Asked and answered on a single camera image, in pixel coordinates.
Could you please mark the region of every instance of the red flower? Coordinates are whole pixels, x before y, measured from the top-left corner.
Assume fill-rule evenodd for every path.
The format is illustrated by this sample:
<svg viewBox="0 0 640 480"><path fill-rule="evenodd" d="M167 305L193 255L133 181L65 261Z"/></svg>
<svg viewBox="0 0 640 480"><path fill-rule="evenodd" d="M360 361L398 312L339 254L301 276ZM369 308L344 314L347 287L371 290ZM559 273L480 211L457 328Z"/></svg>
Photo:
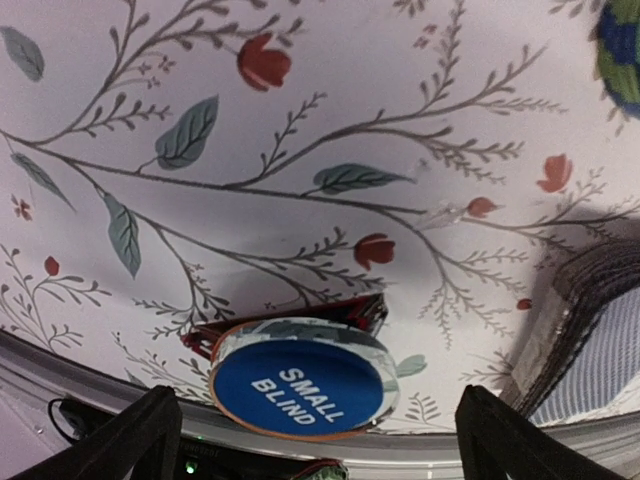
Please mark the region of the red flower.
<svg viewBox="0 0 640 480"><path fill-rule="evenodd" d="M486 197L474 198L467 206L467 213L475 218L487 218L487 213L496 210L498 206Z"/></svg>
<svg viewBox="0 0 640 480"><path fill-rule="evenodd" d="M44 261L44 270L52 277L55 277L58 273L60 273L60 264L56 261L55 258L48 257Z"/></svg>
<svg viewBox="0 0 640 480"><path fill-rule="evenodd" d="M538 180L538 185L547 193L562 190L571 177L573 163L565 154L547 158L544 163L545 180Z"/></svg>
<svg viewBox="0 0 640 480"><path fill-rule="evenodd" d="M371 262L389 263L393 260L396 242L388 240L384 233L374 233L362 238L353 249L353 257L362 268L371 270Z"/></svg>
<svg viewBox="0 0 640 480"><path fill-rule="evenodd" d="M280 50L263 50L271 33L258 35L244 44L238 54L238 71L247 84L261 92L281 87L289 73L291 59Z"/></svg>
<svg viewBox="0 0 640 480"><path fill-rule="evenodd" d="M16 217L18 218L22 217L27 222L30 222L31 220L33 220L33 217L31 216L31 212L29 212L29 210L31 210L31 205L29 205L27 202L25 202L22 199L20 199L20 201L18 202L18 199L15 197L15 195L11 195L11 203L15 205L15 208L13 209L13 211L16 213Z"/></svg>
<svg viewBox="0 0 640 480"><path fill-rule="evenodd" d="M518 303L516 304L516 308L518 310L531 310L531 299L530 298L523 298L518 300Z"/></svg>

